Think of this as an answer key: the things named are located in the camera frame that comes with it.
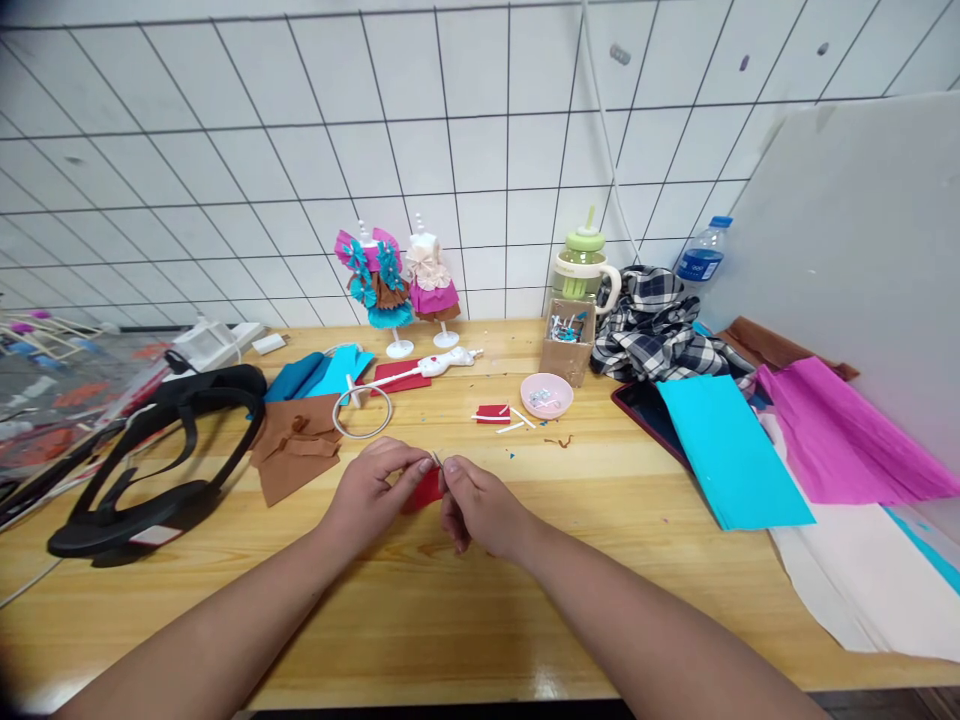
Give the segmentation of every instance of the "cardboard box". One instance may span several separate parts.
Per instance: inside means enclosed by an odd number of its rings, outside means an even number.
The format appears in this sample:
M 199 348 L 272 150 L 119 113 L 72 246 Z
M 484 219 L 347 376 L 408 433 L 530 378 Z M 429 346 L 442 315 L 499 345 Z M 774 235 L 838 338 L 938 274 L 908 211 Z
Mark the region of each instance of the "cardboard box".
M 550 339 L 550 318 L 558 315 L 561 319 L 576 317 L 587 313 L 583 321 L 582 342 L 564 343 Z M 579 300 L 551 300 L 547 308 L 547 322 L 543 329 L 543 348 L 540 351 L 540 372 L 559 375 L 571 387 L 583 385 L 590 363 L 590 353 L 597 337 L 597 306 Z

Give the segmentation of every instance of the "green lid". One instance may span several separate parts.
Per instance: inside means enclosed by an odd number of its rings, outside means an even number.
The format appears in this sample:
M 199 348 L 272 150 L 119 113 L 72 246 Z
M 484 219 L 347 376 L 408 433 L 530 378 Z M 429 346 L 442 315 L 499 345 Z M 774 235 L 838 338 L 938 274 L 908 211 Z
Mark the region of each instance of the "green lid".
M 579 250 L 580 252 L 596 252 L 597 250 L 601 250 L 606 241 L 607 239 L 603 236 L 603 233 L 594 228 L 577 228 L 576 232 L 567 235 L 567 247 L 571 250 Z

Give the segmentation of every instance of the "hand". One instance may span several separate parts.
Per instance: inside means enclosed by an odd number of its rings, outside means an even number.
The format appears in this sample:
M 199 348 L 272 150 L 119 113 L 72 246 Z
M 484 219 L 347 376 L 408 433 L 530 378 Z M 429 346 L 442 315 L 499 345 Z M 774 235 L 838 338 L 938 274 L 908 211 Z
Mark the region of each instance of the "hand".
M 343 471 L 320 527 L 353 559 L 390 527 L 433 465 L 426 450 L 394 438 L 374 440 Z M 387 478 L 397 470 L 403 473 L 391 486 Z
M 458 553 L 466 551 L 474 537 L 492 554 L 520 560 L 541 521 L 500 478 L 454 455 L 443 463 L 440 489 L 444 491 L 440 524 Z

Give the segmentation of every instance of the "pink bowl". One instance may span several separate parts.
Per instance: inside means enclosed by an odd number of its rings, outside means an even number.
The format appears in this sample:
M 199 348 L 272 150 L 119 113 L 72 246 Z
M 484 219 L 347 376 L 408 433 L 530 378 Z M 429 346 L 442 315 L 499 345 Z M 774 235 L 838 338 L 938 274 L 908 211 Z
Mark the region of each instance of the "pink bowl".
M 546 405 L 535 408 L 530 402 L 530 395 L 539 390 L 548 390 L 550 399 Z M 536 373 L 520 383 L 520 400 L 531 415 L 541 420 L 555 420 L 573 404 L 573 388 L 559 375 Z

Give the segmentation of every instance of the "small red fabric piece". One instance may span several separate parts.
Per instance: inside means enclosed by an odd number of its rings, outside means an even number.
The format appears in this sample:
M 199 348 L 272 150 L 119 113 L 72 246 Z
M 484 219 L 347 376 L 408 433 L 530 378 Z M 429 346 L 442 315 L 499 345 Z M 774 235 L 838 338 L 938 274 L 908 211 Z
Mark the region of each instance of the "small red fabric piece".
M 418 510 L 423 510 L 427 505 L 443 499 L 443 493 L 440 492 L 440 468 L 434 467 L 417 485 L 413 495 L 407 498 L 400 512 L 404 515 L 410 515 Z
M 386 365 L 377 365 L 377 369 L 374 371 L 373 379 L 374 380 L 383 380 L 385 377 L 390 377 L 391 375 L 399 375 L 402 372 L 407 372 L 408 370 L 413 370 L 419 360 L 404 360 L 398 363 L 387 363 Z M 384 392 L 401 392 L 403 390 L 414 390 L 418 387 L 430 387 L 433 385 L 433 380 L 430 378 L 425 378 L 423 375 L 410 375 L 409 377 L 400 378 L 399 380 L 394 380 L 392 383 L 387 383 L 386 385 L 381 385 L 380 389 Z
M 503 409 L 507 408 L 507 411 L 501 415 Z M 477 420 L 479 425 L 509 425 L 510 424 L 510 406 L 507 403 L 503 405 L 481 405 L 477 408 L 477 412 L 474 415 L 482 415 L 484 417 L 495 417 L 496 420 Z

